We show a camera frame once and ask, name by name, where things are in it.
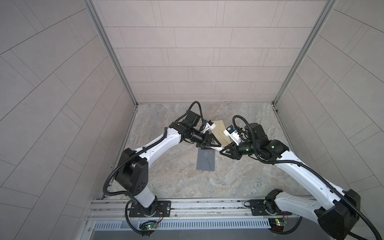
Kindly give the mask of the grey envelope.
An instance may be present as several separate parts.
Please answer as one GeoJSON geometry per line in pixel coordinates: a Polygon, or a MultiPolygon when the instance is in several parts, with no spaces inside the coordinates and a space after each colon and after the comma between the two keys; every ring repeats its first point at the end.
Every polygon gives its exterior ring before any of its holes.
{"type": "Polygon", "coordinates": [[[216,151],[214,149],[198,149],[197,170],[215,171],[216,151]]]}

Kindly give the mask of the metal corner profile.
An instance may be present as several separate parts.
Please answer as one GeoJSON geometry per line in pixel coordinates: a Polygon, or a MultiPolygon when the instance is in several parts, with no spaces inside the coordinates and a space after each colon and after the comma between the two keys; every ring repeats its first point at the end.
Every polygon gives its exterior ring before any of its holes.
{"type": "Polygon", "coordinates": [[[120,79],[122,80],[125,88],[127,89],[128,93],[129,93],[129,96],[131,98],[131,100],[133,101],[134,105],[137,107],[138,106],[138,102],[134,96],[134,93],[132,91],[132,89],[130,88],[129,86],[129,83],[127,81],[127,78],[124,74],[124,71],[119,63],[119,60],[117,58],[117,55],[112,47],[112,44],[108,38],[108,35],[107,35],[107,32],[101,22],[101,19],[100,17],[98,16],[98,13],[96,11],[96,8],[95,8],[95,5],[93,3],[93,1],[90,1],[90,0],[84,0],[84,5],[85,5],[85,8],[87,9],[87,12],[89,13],[90,15],[90,18],[91,18],[91,21],[93,22],[95,28],[96,28],[96,31],[98,32],[99,34],[99,37],[101,39],[101,42],[103,44],[103,46],[105,47],[110,59],[111,59],[111,62],[115,68],[115,70],[117,71],[117,74],[119,75],[120,79]]]}
{"type": "Polygon", "coordinates": [[[331,14],[332,10],[334,9],[335,4],[337,3],[337,0],[328,0],[326,1],[322,11],[320,12],[319,17],[317,18],[312,30],[309,33],[309,36],[307,37],[301,51],[299,52],[298,57],[296,58],[293,66],[291,67],[285,81],[282,84],[282,87],[280,88],[279,92],[277,93],[276,98],[273,100],[272,104],[274,107],[277,106],[279,101],[281,100],[284,92],[288,88],[290,82],[294,78],[297,70],[299,69],[300,65],[302,64],[304,58],[307,56],[309,50],[311,49],[313,43],[315,42],[317,36],[319,35],[321,29],[323,28],[324,24],[326,23],[327,19],[329,18],[329,15],[331,14]]]}

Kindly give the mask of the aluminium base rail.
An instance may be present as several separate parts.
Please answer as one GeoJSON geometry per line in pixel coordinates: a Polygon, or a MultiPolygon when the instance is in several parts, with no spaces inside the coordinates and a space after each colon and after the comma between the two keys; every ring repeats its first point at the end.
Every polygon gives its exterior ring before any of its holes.
{"type": "Polygon", "coordinates": [[[299,215],[271,212],[263,198],[163,199],[152,216],[128,200],[96,200],[85,220],[89,230],[139,230],[147,221],[158,221],[155,230],[270,229],[268,219],[279,218],[291,227],[299,215]]]}

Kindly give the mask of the left green circuit board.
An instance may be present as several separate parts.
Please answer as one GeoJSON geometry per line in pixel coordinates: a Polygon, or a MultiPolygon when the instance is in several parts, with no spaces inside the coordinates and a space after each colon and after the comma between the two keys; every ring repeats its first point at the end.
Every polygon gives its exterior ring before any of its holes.
{"type": "Polygon", "coordinates": [[[159,225],[158,221],[147,221],[140,225],[141,231],[154,231],[159,225]]]}

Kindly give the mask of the right green circuit board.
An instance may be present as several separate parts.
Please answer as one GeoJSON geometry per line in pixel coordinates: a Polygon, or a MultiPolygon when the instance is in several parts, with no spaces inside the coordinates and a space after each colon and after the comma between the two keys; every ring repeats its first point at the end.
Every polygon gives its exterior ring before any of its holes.
{"type": "Polygon", "coordinates": [[[275,231],[278,233],[284,232],[286,226],[289,224],[288,221],[283,220],[283,219],[279,219],[279,218],[277,218],[277,219],[272,218],[272,219],[268,219],[268,220],[269,220],[269,224],[271,227],[270,231],[275,231]]]}

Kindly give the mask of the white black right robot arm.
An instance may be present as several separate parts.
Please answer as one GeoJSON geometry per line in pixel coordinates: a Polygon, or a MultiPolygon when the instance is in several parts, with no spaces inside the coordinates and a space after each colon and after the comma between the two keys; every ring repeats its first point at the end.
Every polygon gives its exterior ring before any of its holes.
{"type": "Polygon", "coordinates": [[[247,124],[244,129],[229,126],[225,135],[232,143],[220,153],[231,159],[255,157],[263,164],[275,165],[301,184],[315,199],[306,200],[274,189],[265,199],[271,212],[290,212],[317,224],[335,240],[347,236],[357,238],[352,228],[362,219],[361,197],[353,190],[344,190],[301,161],[289,147],[279,140],[269,140],[263,127],[247,124]]]}

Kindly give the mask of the metal corner profile left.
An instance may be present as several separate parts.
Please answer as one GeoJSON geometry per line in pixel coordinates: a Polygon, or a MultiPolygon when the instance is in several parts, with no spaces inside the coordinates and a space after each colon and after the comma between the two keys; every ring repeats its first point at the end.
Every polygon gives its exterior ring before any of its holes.
{"type": "Polygon", "coordinates": [[[96,31],[98,32],[99,34],[99,37],[101,39],[101,42],[103,44],[103,46],[105,47],[110,59],[111,59],[111,62],[115,68],[115,70],[117,71],[117,74],[119,75],[120,79],[122,80],[125,88],[127,89],[128,93],[129,93],[129,96],[131,98],[131,100],[133,101],[134,105],[137,107],[138,106],[138,102],[134,96],[134,93],[132,91],[132,89],[130,88],[129,86],[129,83],[127,81],[127,78],[124,74],[124,71],[119,63],[119,60],[117,58],[117,55],[112,47],[112,44],[108,38],[108,35],[107,35],[107,32],[101,22],[101,19],[100,17],[98,16],[98,13],[96,11],[96,8],[95,8],[95,5],[93,3],[93,1],[90,1],[90,0],[84,0],[84,5],[85,5],[85,8],[87,9],[87,12],[89,13],[90,15],[90,18],[91,18],[91,21],[93,22],[95,28],[96,28],[96,31]]]}

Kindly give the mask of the metal corner profile right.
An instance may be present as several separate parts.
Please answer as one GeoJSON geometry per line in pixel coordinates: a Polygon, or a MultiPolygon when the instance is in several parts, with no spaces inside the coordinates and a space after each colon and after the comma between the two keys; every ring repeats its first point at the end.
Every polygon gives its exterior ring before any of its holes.
{"type": "Polygon", "coordinates": [[[277,93],[276,98],[273,100],[272,104],[274,107],[277,106],[279,101],[281,100],[284,92],[288,88],[290,82],[294,78],[297,70],[299,69],[300,65],[302,64],[304,58],[307,56],[309,50],[311,49],[313,43],[315,42],[317,36],[319,35],[321,29],[323,28],[324,24],[326,23],[327,19],[329,18],[329,15],[331,14],[332,10],[334,9],[335,4],[337,3],[337,0],[328,0],[326,1],[322,11],[320,12],[319,17],[317,18],[312,30],[309,33],[309,36],[307,37],[301,51],[299,52],[298,57],[296,58],[293,66],[291,67],[285,81],[282,84],[282,87],[280,88],[279,92],[277,93]]]}

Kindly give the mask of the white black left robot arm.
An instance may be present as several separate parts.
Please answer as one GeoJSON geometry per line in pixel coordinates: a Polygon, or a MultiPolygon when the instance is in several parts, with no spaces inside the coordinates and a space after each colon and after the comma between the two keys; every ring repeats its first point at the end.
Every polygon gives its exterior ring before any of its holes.
{"type": "Polygon", "coordinates": [[[136,150],[127,148],[123,151],[120,168],[113,175],[113,180],[125,189],[123,195],[138,203],[144,215],[152,216],[157,208],[158,198],[147,187],[149,168],[155,160],[184,140],[195,143],[198,148],[221,147],[212,133],[215,123],[204,120],[203,129],[199,131],[195,129],[199,120],[201,116],[190,111],[181,122],[171,123],[162,135],[150,143],[136,150]]]}

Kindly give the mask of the cream yellow envelope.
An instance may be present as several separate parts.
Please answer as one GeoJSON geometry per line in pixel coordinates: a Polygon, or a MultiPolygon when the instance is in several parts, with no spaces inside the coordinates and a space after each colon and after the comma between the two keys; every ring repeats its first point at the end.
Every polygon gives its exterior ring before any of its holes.
{"type": "Polygon", "coordinates": [[[212,130],[212,133],[219,140],[222,147],[226,147],[228,144],[232,142],[232,140],[228,136],[226,136],[224,133],[224,131],[226,130],[224,122],[222,120],[219,120],[219,121],[213,121],[213,123],[216,125],[216,127],[212,130]]]}

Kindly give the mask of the green circuit board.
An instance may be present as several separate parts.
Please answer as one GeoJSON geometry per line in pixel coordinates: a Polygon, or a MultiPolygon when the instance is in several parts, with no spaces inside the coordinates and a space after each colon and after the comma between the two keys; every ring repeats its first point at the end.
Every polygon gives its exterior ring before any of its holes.
{"type": "Polygon", "coordinates": [[[154,231],[159,225],[158,221],[147,221],[140,225],[141,231],[154,231]]]}
{"type": "Polygon", "coordinates": [[[289,224],[288,221],[283,220],[283,219],[279,219],[279,218],[277,218],[277,219],[272,218],[272,219],[268,219],[268,220],[269,220],[269,224],[271,227],[270,231],[275,231],[278,233],[284,232],[286,226],[289,224]]]}

